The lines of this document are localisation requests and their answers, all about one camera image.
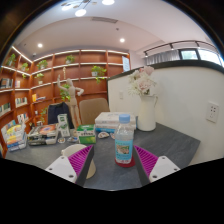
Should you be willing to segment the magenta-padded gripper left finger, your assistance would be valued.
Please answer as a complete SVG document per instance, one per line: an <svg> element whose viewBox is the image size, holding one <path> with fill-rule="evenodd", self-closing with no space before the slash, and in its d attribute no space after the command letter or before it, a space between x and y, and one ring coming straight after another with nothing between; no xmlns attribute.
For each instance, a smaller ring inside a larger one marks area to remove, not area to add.
<svg viewBox="0 0 224 224"><path fill-rule="evenodd" d="M46 171L79 186L95 174L94 146L73 144L62 151L62 155L50 164Z"/></svg>

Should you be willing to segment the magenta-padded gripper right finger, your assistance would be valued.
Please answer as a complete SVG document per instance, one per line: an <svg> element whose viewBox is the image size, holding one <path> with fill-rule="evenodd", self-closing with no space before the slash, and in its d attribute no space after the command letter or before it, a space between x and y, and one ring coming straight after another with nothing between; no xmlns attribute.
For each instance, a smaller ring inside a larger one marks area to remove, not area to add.
<svg viewBox="0 0 224 224"><path fill-rule="evenodd" d="M134 146L133 156L143 186L180 170L168 157L157 157L139 146Z"/></svg>

